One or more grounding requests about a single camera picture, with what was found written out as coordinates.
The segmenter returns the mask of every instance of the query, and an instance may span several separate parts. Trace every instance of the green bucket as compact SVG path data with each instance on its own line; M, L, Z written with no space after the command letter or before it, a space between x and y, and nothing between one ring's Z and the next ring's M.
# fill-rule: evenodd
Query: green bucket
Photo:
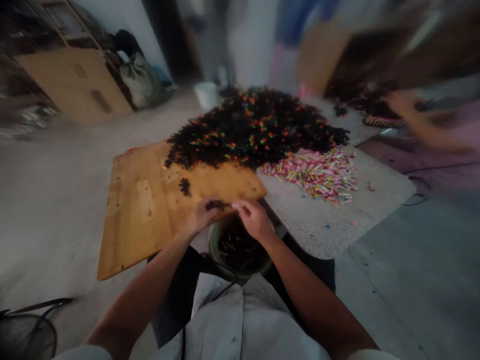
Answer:
M242 271L234 270L224 262L219 251L219 246L218 246L219 239L222 233L224 232L224 229L227 228L237 217L238 217L237 214L232 214L230 216L223 217L219 221L212 224L212 226L210 226L210 230L208 232L208 249L210 250L210 257L212 258L213 261L222 264L227 269L230 269L232 272L236 273L238 276L237 283L245 284L253 274L261 274L264 276L272 266L272 259L270 259L270 257L267 254L266 259L261 264L261 266L259 266L258 269L252 272L242 272ZM275 226L271 221L270 221L270 225L273 231L276 232ZM231 282L235 280L235 276L232 272L228 271L223 266L220 266L218 264L215 264L215 265L221 271L221 273L223 274L226 280Z

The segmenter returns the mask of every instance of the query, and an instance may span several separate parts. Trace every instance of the bucket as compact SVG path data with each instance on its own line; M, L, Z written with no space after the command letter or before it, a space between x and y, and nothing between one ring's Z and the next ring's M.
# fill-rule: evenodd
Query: bucket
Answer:
M199 82L195 84L193 90L202 109L209 111L219 104L217 85L214 82Z
M224 229L226 227L228 227L230 225L230 223L233 222L235 217L238 217L238 215L237 214L232 214L230 216L223 217L219 221L212 224L212 226L210 226L210 230L208 231L208 249L210 251L210 257L212 258L213 261L222 264L223 266L227 267L228 269L230 269L230 266L228 266L223 261L223 258L220 254L220 251L219 251L218 243L219 243L219 240L220 240L220 236L224 232ZM273 231L276 232L275 226L271 221L270 221L270 225L271 225L271 228L273 229ZM218 270L221 271L221 273L223 274L223 276L226 280L231 281L231 282L235 280L235 276L233 275L233 273L231 271L228 271L223 266L220 266L218 264L215 264L215 265L218 268ZM238 270L234 270L234 269L231 269L231 270L233 272L235 272L238 276L237 283L240 284L240 285L243 285L254 274L261 274L262 276L264 276L267 273L267 271L270 269L271 266L272 266L272 259L270 259L270 256L268 256L268 254L267 254L267 257L266 257L265 261L263 262L263 264L253 272L242 272L242 271L238 271Z

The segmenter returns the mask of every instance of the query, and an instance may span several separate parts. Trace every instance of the concrete floor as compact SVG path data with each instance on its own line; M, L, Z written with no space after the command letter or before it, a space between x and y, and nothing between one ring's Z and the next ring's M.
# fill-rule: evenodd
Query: concrete floor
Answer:
M199 109L179 90L154 110L96 126L56 121L0 144L0 309L75 297L52 320L58 352L81 344L139 264L97 282L112 159L168 137ZM338 296L402 359L480 353L480 194L402 207L337 258ZM150 328L132 359L155 349Z

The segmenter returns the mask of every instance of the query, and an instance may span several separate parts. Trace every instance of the white bucket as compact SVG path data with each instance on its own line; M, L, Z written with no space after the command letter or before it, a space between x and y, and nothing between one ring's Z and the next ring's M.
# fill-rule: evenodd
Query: white bucket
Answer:
M199 82L193 89L202 109L211 110L219 104L219 93L214 82Z

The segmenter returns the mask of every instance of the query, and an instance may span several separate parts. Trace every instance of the cardboard box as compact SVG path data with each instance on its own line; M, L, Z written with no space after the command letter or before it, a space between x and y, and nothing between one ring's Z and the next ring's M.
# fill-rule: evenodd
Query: cardboard box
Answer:
M95 49L66 47L15 59L75 123L96 124L133 113Z

